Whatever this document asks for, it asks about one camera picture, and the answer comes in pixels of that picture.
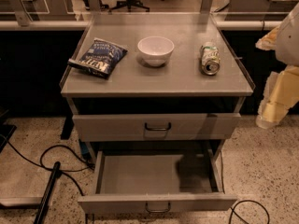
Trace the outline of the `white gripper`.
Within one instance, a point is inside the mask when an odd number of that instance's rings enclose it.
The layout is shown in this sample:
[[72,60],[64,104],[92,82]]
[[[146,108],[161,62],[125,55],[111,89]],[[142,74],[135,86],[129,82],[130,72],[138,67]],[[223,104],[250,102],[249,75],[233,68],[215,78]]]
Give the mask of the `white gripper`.
[[299,102],[299,67],[288,65],[278,74],[268,101],[261,101],[256,125],[271,129],[280,124],[290,108]]

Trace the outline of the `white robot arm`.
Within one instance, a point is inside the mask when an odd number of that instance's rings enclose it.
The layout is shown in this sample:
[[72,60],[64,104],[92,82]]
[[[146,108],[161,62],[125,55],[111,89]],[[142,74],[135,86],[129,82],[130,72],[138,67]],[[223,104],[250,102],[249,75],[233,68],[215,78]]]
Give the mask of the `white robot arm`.
[[270,129],[299,102],[299,4],[278,27],[260,38],[256,47],[273,50],[277,60],[286,64],[280,73],[270,73],[258,108],[256,125]]

